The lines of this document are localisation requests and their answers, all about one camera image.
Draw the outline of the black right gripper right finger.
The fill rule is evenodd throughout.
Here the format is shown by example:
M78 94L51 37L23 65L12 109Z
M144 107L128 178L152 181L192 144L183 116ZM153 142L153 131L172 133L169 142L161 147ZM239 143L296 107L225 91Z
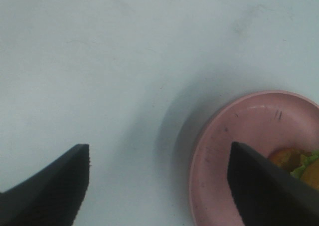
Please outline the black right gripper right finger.
M318 191L246 144L231 144L227 182L246 226L319 224Z

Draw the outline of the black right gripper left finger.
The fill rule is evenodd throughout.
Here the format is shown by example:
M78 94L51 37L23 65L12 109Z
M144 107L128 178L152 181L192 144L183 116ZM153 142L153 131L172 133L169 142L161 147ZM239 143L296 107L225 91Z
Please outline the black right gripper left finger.
M1 193L2 226L71 226L90 178L88 144L77 144L41 171Z

